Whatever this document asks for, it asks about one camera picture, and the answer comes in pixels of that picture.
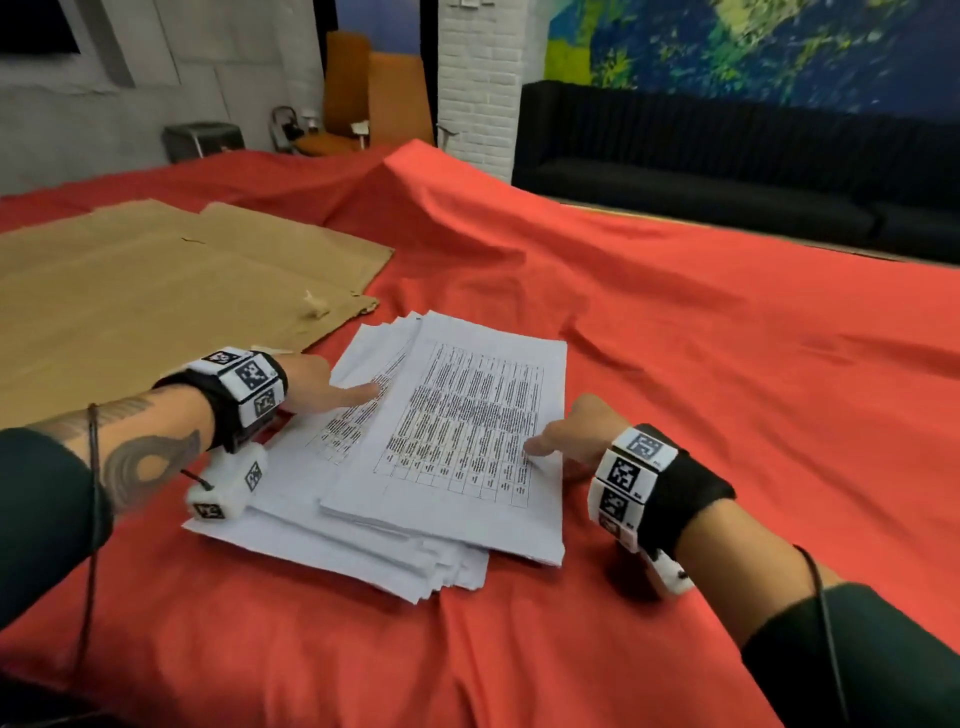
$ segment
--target dark green sleeve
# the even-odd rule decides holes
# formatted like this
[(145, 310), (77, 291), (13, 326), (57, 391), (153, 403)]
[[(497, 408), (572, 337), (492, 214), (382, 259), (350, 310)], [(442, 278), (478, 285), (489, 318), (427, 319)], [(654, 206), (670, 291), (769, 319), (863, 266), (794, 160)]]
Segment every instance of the dark green sleeve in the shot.
[[(113, 516), (100, 494), (98, 547)], [(89, 554), (90, 469), (70, 450), (30, 429), (0, 430), (0, 629)]]
[[(960, 655), (869, 587), (827, 599), (851, 725), (960, 726)], [(787, 728), (842, 724), (815, 598), (764, 624), (742, 657)]]

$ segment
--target red tablecloth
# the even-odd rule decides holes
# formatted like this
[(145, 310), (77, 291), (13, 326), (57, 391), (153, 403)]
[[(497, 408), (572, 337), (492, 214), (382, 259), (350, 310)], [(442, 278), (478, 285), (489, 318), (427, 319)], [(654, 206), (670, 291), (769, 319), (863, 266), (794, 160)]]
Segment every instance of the red tablecloth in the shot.
[[(368, 323), (433, 308), (569, 343), (590, 390), (657, 424), (741, 502), (960, 647), (960, 273), (561, 206), (415, 143), (256, 153), (0, 201), (0, 228), (152, 197), (211, 200), (396, 248)], [(336, 358), (352, 323), (318, 351)], [(776, 725), (699, 594), (618, 592), (614, 547), (564, 501), (559, 570), (493, 556), (417, 607), (180, 529), (182, 488), (103, 551), (83, 692), (144, 725)], [(75, 572), (0, 636), (62, 685)]]

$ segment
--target orange chair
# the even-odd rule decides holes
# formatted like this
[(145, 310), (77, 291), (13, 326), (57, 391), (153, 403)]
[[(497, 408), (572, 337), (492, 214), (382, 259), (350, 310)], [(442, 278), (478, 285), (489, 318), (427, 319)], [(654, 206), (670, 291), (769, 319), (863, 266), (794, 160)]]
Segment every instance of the orange chair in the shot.
[(308, 133), (294, 142), (301, 154), (329, 157), (360, 150), (360, 139), (351, 124), (370, 118), (367, 77), (370, 41), (359, 33), (326, 34), (324, 131)]
[[(435, 146), (420, 56), (371, 53), (368, 89), (371, 146), (412, 139)], [(452, 135), (443, 127), (440, 131)]]

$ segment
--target brown cardboard sheet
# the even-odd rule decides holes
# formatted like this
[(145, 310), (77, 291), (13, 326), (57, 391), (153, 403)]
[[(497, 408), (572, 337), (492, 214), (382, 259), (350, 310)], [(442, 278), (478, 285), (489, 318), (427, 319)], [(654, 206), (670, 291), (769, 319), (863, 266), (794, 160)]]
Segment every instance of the brown cardboard sheet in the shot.
[(390, 249), (236, 209), (144, 201), (0, 235), (0, 427), (135, 394), (224, 345), (300, 351), (376, 306), (358, 291)]

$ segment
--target black box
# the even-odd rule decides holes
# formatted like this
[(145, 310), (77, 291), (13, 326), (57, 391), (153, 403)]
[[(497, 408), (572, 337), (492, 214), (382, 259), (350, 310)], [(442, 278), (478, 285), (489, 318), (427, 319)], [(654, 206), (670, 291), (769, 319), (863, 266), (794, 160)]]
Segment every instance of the black box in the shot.
[(236, 124), (222, 121), (195, 121), (174, 124), (163, 129), (163, 147), (170, 161), (210, 157), (234, 149), (246, 149), (243, 134)]

